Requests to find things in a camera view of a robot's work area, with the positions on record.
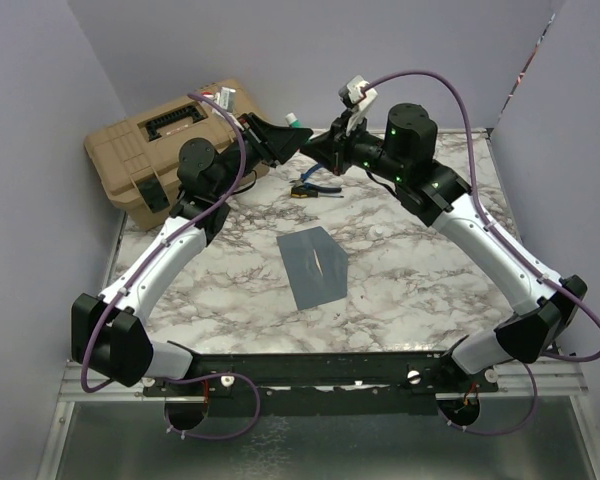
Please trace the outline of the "green white glue stick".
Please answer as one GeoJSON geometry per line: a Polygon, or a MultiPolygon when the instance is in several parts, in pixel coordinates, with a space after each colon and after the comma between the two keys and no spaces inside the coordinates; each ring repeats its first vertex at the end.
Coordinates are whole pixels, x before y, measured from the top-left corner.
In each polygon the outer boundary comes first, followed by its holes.
{"type": "Polygon", "coordinates": [[[291,128],[300,128],[301,123],[293,112],[288,113],[285,116],[286,123],[291,128]]]}

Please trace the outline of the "grey paper envelope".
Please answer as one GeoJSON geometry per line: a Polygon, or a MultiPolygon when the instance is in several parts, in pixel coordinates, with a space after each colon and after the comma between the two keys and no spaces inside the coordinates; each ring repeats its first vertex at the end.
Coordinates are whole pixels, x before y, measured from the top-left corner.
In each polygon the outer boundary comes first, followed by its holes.
{"type": "Polygon", "coordinates": [[[298,310],[344,299],[348,254],[322,227],[276,238],[298,310]]]}

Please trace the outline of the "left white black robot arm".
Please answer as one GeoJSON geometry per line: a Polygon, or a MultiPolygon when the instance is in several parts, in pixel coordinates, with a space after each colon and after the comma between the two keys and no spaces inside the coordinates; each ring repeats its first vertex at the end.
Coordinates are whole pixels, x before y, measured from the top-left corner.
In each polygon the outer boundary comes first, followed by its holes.
{"type": "Polygon", "coordinates": [[[146,321],[177,275],[221,231],[230,212],[227,198],[242,177],[260,163],[286,163],[313,134],[309,128],[271,125],[253,113],[239,116],[235,131],[237,138],[223,151],[200,137],[181,146],[181,186],[156,238],[118,280],[74,301],[71,357],[83,375],[95,371],[127,387],[143,378],[166,378],[182,395],[200,385],[193,352],[151,340],[146,321]]]}

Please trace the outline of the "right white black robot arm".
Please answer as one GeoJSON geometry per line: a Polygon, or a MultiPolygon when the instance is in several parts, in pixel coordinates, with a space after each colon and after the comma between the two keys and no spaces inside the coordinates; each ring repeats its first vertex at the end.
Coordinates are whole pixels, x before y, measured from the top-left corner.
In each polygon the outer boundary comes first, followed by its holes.
{"type": "Polygon", "coordinates": [[[309,140],[302,154],[335,175],[355,166],[392,182],[402,207],[456,244],[513,310],[508,320],[452,347],[451,359],[439,367],[441,383],[461,391],[491,365],[535,362],[569,325],[577,300],[587,291],[584,281],[576,275],[562,277],[525,249],[512,254],[503,246],[515,238],[480,211],[460,175],[435,160],[438,128],[422,106],[393,106],[382,138],[364,124],[348,132],[348,120],[343,113],[328,132],[309,140]]]}

